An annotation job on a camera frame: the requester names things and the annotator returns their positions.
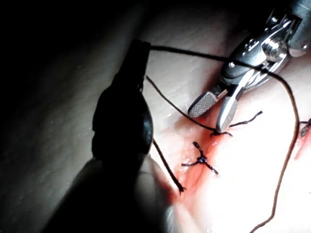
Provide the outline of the left arm needle driver jaw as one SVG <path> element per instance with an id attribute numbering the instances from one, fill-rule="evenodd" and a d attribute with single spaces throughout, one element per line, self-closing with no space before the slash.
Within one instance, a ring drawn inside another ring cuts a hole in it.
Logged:
<path id="1" fill-rule="evenodd" d="M 140 87 L 143 88 L 143 83 L 145 79 L 146 74 L 146 67 L 148 64 L 149 54 L 151 50 L 151 44 L 149 42 L 143 42 L 142 43 L 143 53 L 142 53 L 142 75 L 141 75 L 141 81 L 140 81 Z"/>
<path id="2" fill-rule="evenodd" d="M 142 84 L 143 80 L 143 42 L 133 40 L 125 59 L 116 75 L 116 83 Z"/>

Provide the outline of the right arm needle driver jaw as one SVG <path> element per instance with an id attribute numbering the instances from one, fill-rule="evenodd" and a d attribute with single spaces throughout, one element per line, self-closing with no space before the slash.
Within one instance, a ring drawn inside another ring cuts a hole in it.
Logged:
<path id="1" fill-rule="evenodd" d="M 228 93 L 221 105 L 219 115 L 216 122 L 216 129 L 219 133 L 224 133 L 230 126 L 235 112 L 237 110 L 239 99 L 243 94 L 243 87 L 240 85 L 232 85 L 228 89 Z"/>
<path id="2" fill-rule="evenodd" d="M 188 108 L 188 116 L 196 118 L 203 115 L 207 110 L 215 105 L 223 96 L 225 96 L 230 87 L 217 84 L 210 90 L 201 94 Z"/>

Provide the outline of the right arm needle driver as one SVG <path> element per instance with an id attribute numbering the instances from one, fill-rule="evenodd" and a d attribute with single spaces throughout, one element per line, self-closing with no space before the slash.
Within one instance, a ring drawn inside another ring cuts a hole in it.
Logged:
<path id="1" fill-rule="evenodd" d="M 292 57 L 309 50 L 309 8 L 275 8 L 264 27 L 242 41 L 221 70 L 225 85 L 238 84 L 253 67 L 280 71 Z"/>

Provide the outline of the left arm needle driver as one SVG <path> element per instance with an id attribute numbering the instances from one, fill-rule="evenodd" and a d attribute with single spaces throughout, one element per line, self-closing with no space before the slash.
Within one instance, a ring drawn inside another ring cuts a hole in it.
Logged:
<path id="1" fill-rule="evenodd" d="M 93 117 L 93 156 L 102 160 L 113 151 L 141 159 L 153 140 L 153 120 L 141 91 L 142 79 L 117 74 L 100 95 Z"/>

